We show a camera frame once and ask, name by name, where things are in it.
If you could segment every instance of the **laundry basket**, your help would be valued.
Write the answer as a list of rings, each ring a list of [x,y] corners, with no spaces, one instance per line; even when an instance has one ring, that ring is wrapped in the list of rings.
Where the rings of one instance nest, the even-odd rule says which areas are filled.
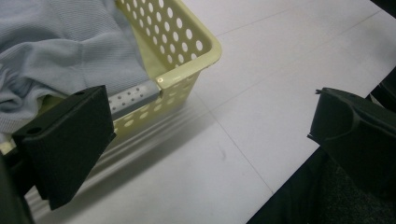
[[[119,0],[117,5],[132,25],[149,77],[161,90],[156,101],[114,120],[120,140],[182,104],[200,72],[219,59],[221,47],[179,0]]]

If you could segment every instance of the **basket hole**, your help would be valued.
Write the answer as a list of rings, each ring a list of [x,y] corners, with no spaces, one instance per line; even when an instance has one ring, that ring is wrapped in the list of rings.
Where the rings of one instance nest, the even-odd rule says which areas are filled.
[[[167,57],[167,58],[168,58],[168,62],[169,62],[169,63],[172,63],[172,62],[173,62],[173,58],[172,58],[172,56],[171,56],[171,55],[168,55],[168,57]]]
[[[163,17],[161,16],[160,12],[157,12],[157,21],[162,21]]]
[[[147,111],[149,109],[149,105],[145,105],[145,106],[143,106],[143,108],[141,108],[140,110],[142,111],[142,112],[145,112],[145,111]]]
[[[169,32],[170,30],[171,30],[171,27],[170,27],[170,25],[169,25],[169,22],[165,22],[165,24],[164,24],[164,26],[165,26],[165,30],[167,31],[167,32]]]
[[[190,87],[190,83],[189,83],[189,84],[186,84],[186,85],[183,87],[183,90],[185,91],[185,90],[187,90],[189,87]]]
[[[175,97],[169,99],[166,103],[167,103],[168,105],[170,105],[170,104],[172,104],[174,101],[175,101]]]
[[[154,7],[152,6],[151,3],[148,3],[148,10],[149,10],[150,12],[153,12],[153,11],[154,11]]]
[[[177,42],[178,41],[178,34],[174,32],[174,40]]]
[[[204,45],[202,44],[202,42],[200,40],[197,40],[197,42],[195,43],[197,49],[199,51],[201,51],[204,48]]]
[[[181,63],[184,63],[183,55],[181,55],[181,54],[178,55],[178,61],[181,62]]]
[[[27,133],[28,134],[36,134],[36,133],[41,132],[41,130],[42,130],[41,128],[36,127],[36,128],[30,129],[29,131],[27,131]]]
[[[128,122],[126,122],[126,123],[124,124],[124,127],[127,128],[127,127],[131,126],[133,123],[134,123],[134,120],[131,119],[131,120],[129,120]]]
[[[168,8],[168,16],[169,16],[169,18],[173,18],[173,10],[172,10],[172,8]]]
[[[192,31],[190,29],[186,30],[186,36],[188,39],[192,39]]]
[[[124,120],[130,120],[133,117],[134,117],[133,115],[130,115],[130,116],[125,117]]]
[[[163,43],[166,44],[168,42],[168,38],[166,37],[166,35],[163,35]]]
[[[160,33],[160,28],[158,27],[158,25],[154,26],[154,31],[155,31],[156,34]]]
[[[181,27],[183,27],[183,21],[181,20],[181,18],[176,19],[176,24],[179,29],[181,29]]]
[[[163,105],[157,105],[154,107],[154,111],[159,111],[162,107]]]
[[[181,43],[181,48],[183,49],[184,52],[187,52],[189,50],[189,46],[185,42]]]
[[[170,45],[170,49],[171,49],[171,52],[172,52],[172,53],[175,53],[175,52],[176,52],[175,45],[171,44],[171,45]]]
[[[145,118],[148,116],[148,114],[149,114],[149,112],[145,112],[145,113],[143,113],[142,115],[140,115],[139,118],[145,119]]]
[[[160,7],[163,7],[163,0],[158,0],[158,3],[160,4]]]

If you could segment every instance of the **gray fabric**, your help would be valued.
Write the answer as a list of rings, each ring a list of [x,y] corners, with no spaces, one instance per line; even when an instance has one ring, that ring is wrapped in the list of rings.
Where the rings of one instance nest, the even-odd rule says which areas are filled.
[[[0,133],[34,118],[45,95],[104,84],[113,95],[147,80],[113,0],[0,1]]]

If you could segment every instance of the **white tile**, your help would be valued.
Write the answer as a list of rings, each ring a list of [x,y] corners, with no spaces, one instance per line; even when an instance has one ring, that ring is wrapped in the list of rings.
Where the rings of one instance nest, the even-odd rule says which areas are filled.
[[[207,114],[37,223],[246,223],[271,195]]]
[[[219,36],[220,61],[202,73],[194,90],[216,108],[328,40],[300,9],[258,21]]]
[[[380,10],[370,1],[317,0],[301,9],[330,36],[337,36]]]
[[[295,6],[301,6],[304,4],[312,3],[313,1],[317,1],[317,0],[288,0],[288,1],[293,3]]]
[[[316,108],[315,91],[301,83],[293,88],[294,81],[293,76],[267,78],[213,111],[273,191],[318,147],[306,138]]]
[[[254,21],[294,7],[288,0],[183,0],[214,35],[220,35]]]
[[[336,41],[314,50],[291,69],[311,82],[312,88],[329,87],[361,97],[366,97],[379,82]]]
[[[396,20],[381,11],[340,35],[336,41],[378,81],[396,65]]]
[[[213,111],[272,190],[278,190],[318,147],[306,138],[316,89],[367,95],[376,80],[330,42]]]

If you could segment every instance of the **black object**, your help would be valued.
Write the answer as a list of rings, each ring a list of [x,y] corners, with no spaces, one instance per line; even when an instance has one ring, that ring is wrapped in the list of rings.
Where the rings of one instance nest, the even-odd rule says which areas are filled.
[[[61,101],[12,135],[17,148],[0,160],[0,211],[17,218],[33,185],[51,209],[70,202],[115,136],[105,86]]]
[[[396,68],[371,93],[386,109],[396,112]]]
[[[362,190],[396,200],[396,114],[357,95],[323,88],[309,138]]]
[[[323,149],[316,150],[247,224],[319,223],[318,191],[328,160]]]
[[[388,14],[396,18],[396,2],[391,0],[371,0],[374,4],[384,9]]]

